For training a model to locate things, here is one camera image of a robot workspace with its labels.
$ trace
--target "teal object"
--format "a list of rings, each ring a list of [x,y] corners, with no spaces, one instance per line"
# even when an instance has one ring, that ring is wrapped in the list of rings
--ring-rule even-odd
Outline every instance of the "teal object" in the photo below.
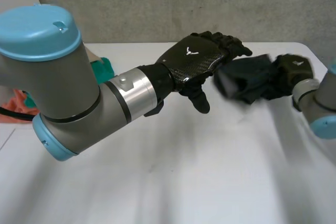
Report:
[[[336,59],[331,64],[331,67],[329,68],[329,71],[333,74],[336,74]]]
[[[336,116],[325,116],[310,124],[310,128],[316,136],[322,139],[336,138]]]
[[[0,14],[0,54],[21,61],[48,61],[82,42],[73,16],[52,5],[22,6]]]
[[[97,83],[101,84],[104,83],[114,77],[114,71],[111,65],[111,62],[107,58],[101,58],[103,62],[101,61],[94,61],[91,62],[91,67],[93,70],[93,73],[96,77]],[[27,98],[24,101],[24,104],[28,108],[35,108],[36,104],[32,100],[30,94],[27,93]]]
[[[33,128],[41,141],[43,146],[47,149],[47,151],[58,161],[65,161],[73,156],[77,156],[76,153],[70,151],[65,148],[46,128],[44,125],[41,115],[38,114],[33,118]]]
[[[98,84],[104,83],[114,77],[114,71],[109,59],[101,59],[103,63],[101,61],[94,61],[91,63],[91,67]]]

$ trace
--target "orange object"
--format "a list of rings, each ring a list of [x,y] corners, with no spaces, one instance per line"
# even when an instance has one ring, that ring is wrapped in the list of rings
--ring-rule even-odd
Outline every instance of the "orange object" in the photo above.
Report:
[[[37,115],[39,110],[37,108],[28,108],[25,106],[24,101],[27,95],[21,90],[14,89],[14,97],[9,102],[4,103],[1,107],[19,113],[25,113],[30,115]],[[16,118],[12,118],[6,115],[0,115],[0,123],[31,123],[30,121],[24,121]]]

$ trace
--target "black cloth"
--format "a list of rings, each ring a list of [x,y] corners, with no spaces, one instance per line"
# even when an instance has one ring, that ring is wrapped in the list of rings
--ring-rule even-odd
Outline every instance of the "black cloth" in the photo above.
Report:
[[[281,55],[271,62],[268,55],[237,59],[221,66],[214,74],[220,93],[233,100],[252,104],[292,95],[301,80],[313,78],[310,62],[297,55]]]

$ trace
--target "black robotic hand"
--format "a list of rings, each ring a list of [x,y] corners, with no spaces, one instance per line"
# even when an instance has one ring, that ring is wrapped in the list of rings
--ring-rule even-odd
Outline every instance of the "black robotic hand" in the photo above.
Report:
[[[161,91],[157,91],[160,85],[156,83],[154,88],[156,86],[156,94],[159,94],[158,106],[145,116],[157,114],[162,109],[163,99],[171,91],[188,97],[199,112],[208,113],[210,106],[202,90],[206,78],[212,76],[221,64],[228,63],[242,55],[251,56],[252,52],[244,47],[239,39],[232,36],[225,36],[221,33],[212,34],[206,31],[185,37],[166,51],[156,64],[139,67],[148,76],[149,68],[156,68],[158,72],[161,68],[160,73],[164,75],[165,70],[162,68],[164,66],[172,80],[170,86],[168,80],[163,76],[152,78],[152,80],[156,79],[156,82],[161,80]],[[160,93],[164,93],[164,86],[166,86],[166,90],[170,89],[170,91],[165,95],[160,95]]]

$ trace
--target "gray concrete wall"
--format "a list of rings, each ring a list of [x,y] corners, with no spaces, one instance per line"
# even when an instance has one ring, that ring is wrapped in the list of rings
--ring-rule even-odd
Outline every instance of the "gray concrete wall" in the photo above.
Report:
[[[85,42],[178,41],[221,31],[243,41],[296,41],[324,62],[336,51],[335,0],[40,0],[69,9]]]

